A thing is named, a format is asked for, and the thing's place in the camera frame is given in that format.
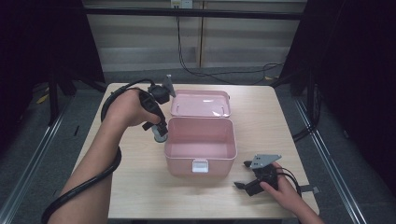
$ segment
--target table surface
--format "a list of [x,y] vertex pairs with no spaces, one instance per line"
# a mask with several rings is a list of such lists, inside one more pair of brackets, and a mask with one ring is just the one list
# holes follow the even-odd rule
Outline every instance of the table surface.
[[[104,100],[124,83],[108,86]],[[136,85],[146,90],[148,85]],[[122,162],[113,175],[109,218],[287,218],[293,214],[280,207],[266,192],[249,197],[234,181],[255,179],[244,167],[255,154],[280,154],[278,161],[296,176],[301,186],[308,180],[291,134],[271,87],[226,85],[174,85],[175,90],[226,91],[230,95],[238,155],[226,177],[176,177],[169,174],[164,144],[156,143],[151,130],[129,128],[120,142]],[[161,105],[169,120],[171,102]],[[92,123],[77,164],[88,150],[100,126],[100,109]],[[313,192],[304,200],[318,213]]]

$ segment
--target human arm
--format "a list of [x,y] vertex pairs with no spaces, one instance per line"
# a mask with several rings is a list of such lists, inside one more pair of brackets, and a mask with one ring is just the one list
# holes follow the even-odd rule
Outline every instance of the human arm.
[[[274,162],[276,168],[281,166]],[[271,187],[265,182],[261,182],[260,186],[271,194],[275,200],[285,209],[291,211],[303,224],[322,224],[321,218],[314,210],[297,194],[289,180],[283,176],[277,176],[278,190]]]
[[[110,106],[86,155],[67,180],[62,192],[102,173],[113,162],[123,133],[129,126],[143,121],[158,123],[160,118],[147,112],[141,105],[138,90],[121,94]],[[49,223],[106,223],[110,202],[112,175],[59,208]]]

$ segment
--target white latch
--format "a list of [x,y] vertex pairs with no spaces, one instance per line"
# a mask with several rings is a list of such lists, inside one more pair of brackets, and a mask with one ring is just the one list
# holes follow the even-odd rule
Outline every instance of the white latch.
[[192,161],[192,172],[193,173],[208,173],[209,162],[205,159],[195,159]]

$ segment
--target forearm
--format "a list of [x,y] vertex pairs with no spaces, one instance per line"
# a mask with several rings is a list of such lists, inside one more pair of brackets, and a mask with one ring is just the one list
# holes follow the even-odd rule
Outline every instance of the forearm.
[[315,213],[314,210],[303,200],[300,203],[295,204],[291,212],[297,216],[303,224],[324,224],[321,218]]
[[[67,180],[61,194],[102,173],[113,162],[126,126],[104,120],[86,155]],[[49,223],[106,223],[111,192],[111,178],[81,192],[58,209]]]

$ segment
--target wall outlet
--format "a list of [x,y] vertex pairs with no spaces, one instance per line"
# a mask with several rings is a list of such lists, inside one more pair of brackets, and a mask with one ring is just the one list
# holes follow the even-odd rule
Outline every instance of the wall outlet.
[[192,8],[192,0],[182,0],[181,7],[182,8]]
[[181,8],[180,0],[171,0],[171,8]]

